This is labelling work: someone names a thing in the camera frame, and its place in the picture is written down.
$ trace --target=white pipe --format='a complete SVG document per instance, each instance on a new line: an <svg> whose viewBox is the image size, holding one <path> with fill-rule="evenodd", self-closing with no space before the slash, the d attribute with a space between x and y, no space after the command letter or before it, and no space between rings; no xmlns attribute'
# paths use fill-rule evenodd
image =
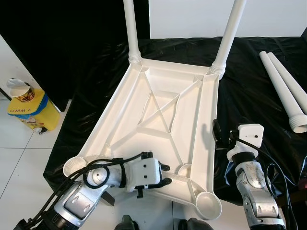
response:
<svg viewBox="0 0 307 230"><path fill-rule="evenodd" d="M129 44L129 61L136 63L141 60L141 53L138 45L138 35L134 15L133 0L124 0L126 28Z"/></svg>
<svg viewBox="0 0 307 230"><path fill-rule="evenodd" d="M226 60L228 58L232 42L234 41L236 31L238 29L245 3L246 0L235 0L219 47L219 51L217 52L215 61L210 67L209 74L217 73L219 74L219 79L222 79L225 73Z"/></svg>
<svg viewBox="0 0 307 230"><path fill-rule="evenodd" d="M289 91L282 77L279 75L277 69L271 62L269 56L265 51L260 52L260 58L267 70L269 77L278 93L280 100L283 103L284 109L289 116L289 124L295 133L304 133L307 131L307 116L297 104L293 95Z"/></svg>
<svg viewBox="0 0 307 230"><path fill-rule="evenodd" d="M277 57L273 53L268 53L268 56L282 77L283 81L288 86L292 95L296 99L297 103L303 110L304 114L307 115L307 93L303 90L303 88L296 82L296 80L292 77L292 75L288 72L288 70L280 63Z"/></svg>

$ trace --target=container lid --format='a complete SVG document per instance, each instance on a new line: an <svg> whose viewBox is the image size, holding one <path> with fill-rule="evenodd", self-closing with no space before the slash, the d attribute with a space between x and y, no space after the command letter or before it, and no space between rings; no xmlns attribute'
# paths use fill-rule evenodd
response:
<svg viewBox="0 0 307 230"><path fill-rule="evenodd" d="M45 92L41 89L34 89L34 93L35 97L29 102L21 102L17 98L12 98L7 113L10 115L24 115L36 112L45 96Z"/></svg>

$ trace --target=black backdrop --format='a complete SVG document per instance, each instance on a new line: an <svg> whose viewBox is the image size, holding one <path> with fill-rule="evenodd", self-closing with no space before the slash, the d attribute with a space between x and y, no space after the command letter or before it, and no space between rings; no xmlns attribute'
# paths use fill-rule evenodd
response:
<svg viewBox="0 0 307 230"><path fill-rule="evenodd" d="M135 0L139 38L149 38L148 0ZM3 1L0 35L60 110L104 44L127 40L122 0Z"/></svg>

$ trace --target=white tile floor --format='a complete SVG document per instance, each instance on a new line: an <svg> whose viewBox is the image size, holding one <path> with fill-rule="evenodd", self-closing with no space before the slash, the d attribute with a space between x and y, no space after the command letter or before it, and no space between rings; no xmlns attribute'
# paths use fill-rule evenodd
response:
<svg viewBox="0 0 307 230"><path fill-rule="evenodd" d="M0 98L0 229L4 230L12 230L19 220L36 215L51 195L43 171L66 114L61 114L54 131L41 136L7 115L8 103ZM192 208L146 193L143 199L122 189L113 188L109 193L116 200L115 206L100 203L82 230L113 230L124 214L137 221L141 230L176 230L179 219L197 218ZM225 201L222 205L220 218L208 221L215 230L248 230L242 207Z"/></svg>

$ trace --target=black plastic sheet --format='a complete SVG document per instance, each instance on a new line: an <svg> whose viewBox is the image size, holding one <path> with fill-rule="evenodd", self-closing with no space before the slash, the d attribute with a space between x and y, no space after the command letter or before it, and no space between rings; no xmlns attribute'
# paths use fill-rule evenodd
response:
<svg viewBox="0 0 307 230"><path fill-rule="evenodd" d="M143 58L210 66L220 42L220 37L141 40L139 46ZM307 177L304 165L307 133L296 134L291 130L289 118L259 57L262 50L273 52L307 91L307 43L303 38L235 38L219 83L217 119L225 140L243 119L263 125L261 148L279 163L289 186L295 187L300 177ZM81 150L128 65L126 43L105 44L88 75L81 80L44 172L53 189L64 180L64 163ZM259 161L262 165L269 163L261 155ZM274 171L270 175L276 190L282 193L280 176ZM220 199L242 204L233 164L224 150L215 152L214 191Z"/></svg>

